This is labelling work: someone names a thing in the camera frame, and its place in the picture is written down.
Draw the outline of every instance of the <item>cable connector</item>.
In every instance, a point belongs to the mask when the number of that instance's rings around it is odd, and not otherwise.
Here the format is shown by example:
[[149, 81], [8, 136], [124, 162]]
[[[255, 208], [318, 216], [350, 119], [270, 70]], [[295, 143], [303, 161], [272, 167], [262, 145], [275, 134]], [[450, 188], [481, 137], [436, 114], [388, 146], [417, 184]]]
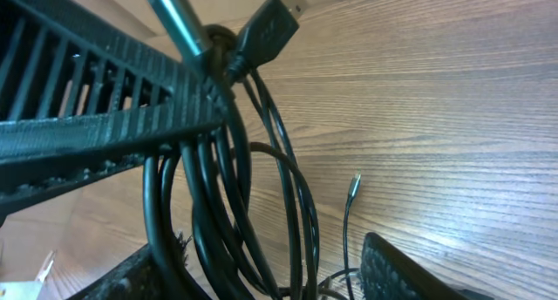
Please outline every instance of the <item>cable connector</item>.
[[349, 199], [352, 201], [357, 197], [358, 190], [360, 189], [360, 170], [352, 177], [349, 186]]
[[233, 80], [275, 59], [298, 30], [296, 21], [306, 10], [305, 0], [267, 0], [238, 34]]

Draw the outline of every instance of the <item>wooden surface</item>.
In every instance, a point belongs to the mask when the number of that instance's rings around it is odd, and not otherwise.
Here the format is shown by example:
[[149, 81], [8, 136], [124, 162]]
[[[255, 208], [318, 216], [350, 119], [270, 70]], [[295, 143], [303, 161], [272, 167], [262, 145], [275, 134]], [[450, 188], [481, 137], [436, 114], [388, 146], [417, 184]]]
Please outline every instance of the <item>wooden surface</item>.
[[[361, 168], [353, 266], [375, 231], [452, 285], [558, 298], [557, 10], [558, 0], [349, 0], [305, 16], [262, 75], [318, 209], [319, 276], [342, 268], [345, 196]], [[238, 94], [250, 139], [265, 141]], [[252, 191], [250, 218], [285, 284], [271, 159], [254, 157]], [[180, 170], [173, 218], [186, 234], [190, 204]], [[86, 187], [43, 296], [69, 296], [145, 242], [140, 170]]]

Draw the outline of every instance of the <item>wooden table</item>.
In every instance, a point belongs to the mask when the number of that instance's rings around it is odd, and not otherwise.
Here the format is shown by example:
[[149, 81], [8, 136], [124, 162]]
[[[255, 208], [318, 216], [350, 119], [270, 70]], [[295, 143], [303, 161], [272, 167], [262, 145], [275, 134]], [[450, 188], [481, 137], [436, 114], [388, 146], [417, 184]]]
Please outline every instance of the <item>wooden table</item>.
[[[244, 20], [231, 23], [238, 28]], [[497, 298], [558, 298], [558, 0], [349, 0], [309, 11], [262, 68], [318, 209], [320, 277], [367, 232], [450, 284]], [[267, 141], [247, 97], [252, 140]], [[254, 157], [250, 218], [289, 279], [276, 164]], [[189, 234], [182, 171], [174, 223]], [[141, 172], [86, 187], [44, 291], [67, 297], [146, 242]], [[194, 248], [189, 268], [201, 283]]]

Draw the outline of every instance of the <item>cable strain relief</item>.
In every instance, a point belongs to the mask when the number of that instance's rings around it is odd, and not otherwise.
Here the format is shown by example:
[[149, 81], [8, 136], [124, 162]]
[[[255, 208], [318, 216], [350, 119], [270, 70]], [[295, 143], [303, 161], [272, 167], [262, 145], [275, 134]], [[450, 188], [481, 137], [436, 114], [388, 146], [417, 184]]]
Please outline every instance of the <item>cable strain relief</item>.
[[246, 77], [250, 70], [251, 66], [242, 55], [236, 54], [228, 64], [228, 75], [235, 83]]

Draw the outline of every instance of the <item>usb connector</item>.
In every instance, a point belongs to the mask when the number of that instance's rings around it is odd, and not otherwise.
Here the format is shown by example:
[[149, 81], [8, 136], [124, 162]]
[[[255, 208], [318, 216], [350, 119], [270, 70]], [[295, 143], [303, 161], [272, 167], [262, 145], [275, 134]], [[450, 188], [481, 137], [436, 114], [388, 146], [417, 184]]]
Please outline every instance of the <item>usb connector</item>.
[[238, 34], [229, 77], [239, 81], [250, 70], [275, 59], [298, 30], [296, 21], [306, 10], [305, 0], [267, 0]]
[[308, 9], [306, 0], [281, 0], [281, 2], [296, 20]]

